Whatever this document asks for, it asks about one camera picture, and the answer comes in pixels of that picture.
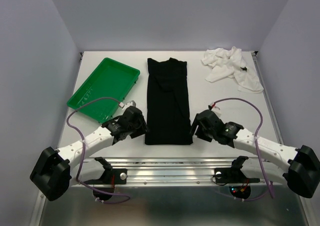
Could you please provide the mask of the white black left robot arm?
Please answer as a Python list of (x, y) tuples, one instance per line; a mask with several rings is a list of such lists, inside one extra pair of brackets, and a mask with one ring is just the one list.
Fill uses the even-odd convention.
[(71, 186), (82, 185), (100, 194), (113, 196), (94, 184), (113, 183), (120, 175), (103, 157), (89, 158), (96, 152), (113, 146), (127, 137), (132, 139), (147, 133), (141, 114), (121, 115), (108, 120), (91, 134), (67, 146), (44, 149), (30, 174), (30, 180), (49, 201), (60, 198)]

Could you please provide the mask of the black t shirt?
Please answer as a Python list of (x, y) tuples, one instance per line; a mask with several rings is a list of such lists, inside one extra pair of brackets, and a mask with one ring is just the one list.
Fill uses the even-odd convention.
[(147, 59), (146, 145), (191, 145), (187, 62)]

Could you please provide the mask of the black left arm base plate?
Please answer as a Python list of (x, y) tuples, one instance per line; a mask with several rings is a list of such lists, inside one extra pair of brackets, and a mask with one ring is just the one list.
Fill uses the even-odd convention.
[(125, 185), (127, 183), (128, 170), (126, 168), (113, 168), (105, 171), (98, 179), (92, 176), (84, 180), (88, 185)]

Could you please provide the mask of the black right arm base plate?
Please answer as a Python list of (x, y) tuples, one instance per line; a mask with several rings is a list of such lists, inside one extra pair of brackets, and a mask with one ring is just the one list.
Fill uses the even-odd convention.
[(245, 176), (240, 169), (235, 168), (216, 168), (212, 179), (215, 183), (219, 185), (224, 184), (243, 184), (243, 183), (259, 183), (259, 178), (250, 178)]

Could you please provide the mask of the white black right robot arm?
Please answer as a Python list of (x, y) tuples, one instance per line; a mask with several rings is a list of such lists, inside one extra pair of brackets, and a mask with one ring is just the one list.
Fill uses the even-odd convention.
[(213, 178), (218, 184), (272, 181), (310, 199), (320, 183), (320, 161), (306, 145), (296, 148), (255, 136), (240, 124), (224, 123), (209, 109), (195, 116), (190, 134), (257, 156), (238, 156), (230, 167), (216, 168)]

